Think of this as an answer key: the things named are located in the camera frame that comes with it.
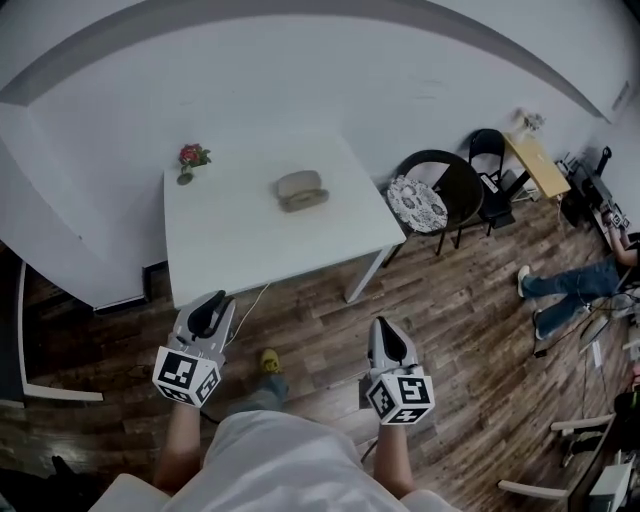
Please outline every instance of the patterned seat cushion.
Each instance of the patterned seat cushion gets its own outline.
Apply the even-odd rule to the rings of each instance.
[[[447,207],[425,183],[399,176],[387,189],[387,201],[394,213],[414,231],[432,233],[447,225]]]

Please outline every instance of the white shirt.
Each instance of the white shirt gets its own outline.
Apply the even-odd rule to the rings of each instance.
[[[225,419],[200,473],[173,498],[159,502],[155,494],[153,508],[137,499],[136,512],[455,512],[429,491],[398,501],[362,470],[344,434],[273,411]]]

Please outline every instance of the sneaker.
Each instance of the sneaker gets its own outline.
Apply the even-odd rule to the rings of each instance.
[[[529,265],[525,265],[520,270],[518,270],[518,295],[524,299],[524,292],[522,291],[522,280],[531,274],[531,267]]]
[[[260,356],[260,369],[262,373],[282,373],[278,353],[272,348],[267,348]]]
[[[545,340],[548,340],[548,339],[549,339],[549,336],[551,336],[551,335],[550,335],[550,334],[549,334],[548,336],[542,336],[542,335],[540,335],[540,331],[538,330],[538,322],[537,322],[538,315],[539,315],[540,313],[542,313],[542,310],[541,310],[541,309],[536,309],[536,310],[533,312],[533,328],[535,329],[535,336],[536,336],[536,340],[538,340],[538,341],[545,341]]]

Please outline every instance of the flower vase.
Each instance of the flower vase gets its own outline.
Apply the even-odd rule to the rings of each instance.
[[[178,176],[178,185],[188,185],[193,179],[193,169],[190,165],[187,165],[180,169],[180,176]]]
[[[511,141],[514,144],[522,144],[528,133],[529,128],[527,128],[526,125],[522,123],[518,128],[511,132]]]

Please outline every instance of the chair leg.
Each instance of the chair leg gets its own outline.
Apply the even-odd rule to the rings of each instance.
[[[444,243],[444,237],[447,235],[446,231],[442,232],[440,235],[440,243],[438,244],[438,250],[436,251],[436,256],[440,256],[440,252],[442,251],[442,244]]]
[[[460,237],[462,236],[462,226],[458,228],[458,236],[456,237],[456,249],[460,247]]]
[[[400,252],[400,249],[402,249],[403,246],[404,246],[404,243],[398,244],[398,245],[396,245],[394,247],[394,249],[391,252],[391,254],[389,255],[389,257],[386,260],[384,260],[384,263],[382,264],[382,268],[387,268],[389,266],[389,263],[391,263],[393,258],[395,258],[397,256],[397,254]]]

